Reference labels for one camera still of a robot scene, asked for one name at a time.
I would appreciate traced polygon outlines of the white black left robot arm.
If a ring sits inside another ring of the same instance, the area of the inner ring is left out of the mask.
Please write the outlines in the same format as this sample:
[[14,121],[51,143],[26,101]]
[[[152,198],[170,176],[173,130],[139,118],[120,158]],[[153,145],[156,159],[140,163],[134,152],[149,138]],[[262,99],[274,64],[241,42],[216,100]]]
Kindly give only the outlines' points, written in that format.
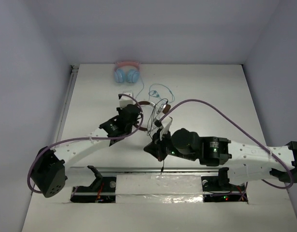
[[143,120],[143,111],[137,105],[128,104],[117,108],[118,115],[102,123],[98,129],[86,137],[67,139],[48,145],[39,150],[28,174],[28,183],[32,180],[46,198],[61,191],[68,179],[66,170],[88,155],[131,136],[139,120]]

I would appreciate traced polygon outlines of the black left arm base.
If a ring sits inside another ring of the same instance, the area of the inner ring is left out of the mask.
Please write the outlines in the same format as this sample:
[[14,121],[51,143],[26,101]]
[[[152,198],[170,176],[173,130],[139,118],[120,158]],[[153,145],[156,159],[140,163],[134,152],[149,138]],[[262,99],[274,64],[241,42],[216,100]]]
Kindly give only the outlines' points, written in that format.
[[92,165],[87,166],[94,173],[95,179],[89,186],[73,187],[70,201],[72,203],[115,203],[116,176],[102,176]]

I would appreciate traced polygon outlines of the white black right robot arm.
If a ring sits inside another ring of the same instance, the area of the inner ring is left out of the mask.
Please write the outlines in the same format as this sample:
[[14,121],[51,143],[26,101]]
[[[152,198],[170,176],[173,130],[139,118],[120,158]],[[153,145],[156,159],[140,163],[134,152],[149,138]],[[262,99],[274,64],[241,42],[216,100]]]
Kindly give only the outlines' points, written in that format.
[[217,167],[217,184],[223,190],[249,181],[276,178],[297,183],[297,142],[285,146],[264,147],[242,144],[220,137],[200,137],[184,128],[174,133],[153,135],[144,147],[158,161],[168,155],[198,160],[201,165]]

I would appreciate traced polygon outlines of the brown silver headphones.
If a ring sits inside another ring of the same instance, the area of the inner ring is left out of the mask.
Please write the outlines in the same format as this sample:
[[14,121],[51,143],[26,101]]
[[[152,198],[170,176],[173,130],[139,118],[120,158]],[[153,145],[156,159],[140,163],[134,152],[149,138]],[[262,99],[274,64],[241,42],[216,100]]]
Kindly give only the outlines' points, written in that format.
[[160,113],[166,114],[171,109],[171,105],[168,104],[168,100],[166,100],[166,103],[162,103],[161,105],[157,103],[153,103],[151,101],[139,101],[138,103],[141,106],[145,106],[145,105],[151,106],[154,109],[153,112],[156,112],[156,114],[160,114]]

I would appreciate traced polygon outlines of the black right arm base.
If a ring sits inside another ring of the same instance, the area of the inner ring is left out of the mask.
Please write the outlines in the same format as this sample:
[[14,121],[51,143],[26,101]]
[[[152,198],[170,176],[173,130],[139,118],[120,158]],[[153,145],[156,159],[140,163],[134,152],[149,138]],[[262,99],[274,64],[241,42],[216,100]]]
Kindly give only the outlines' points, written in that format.
[[202,176],[205,203],[248,202],[247,185],[233,185],[228,178],[229,168],[221,168],[217,175]]

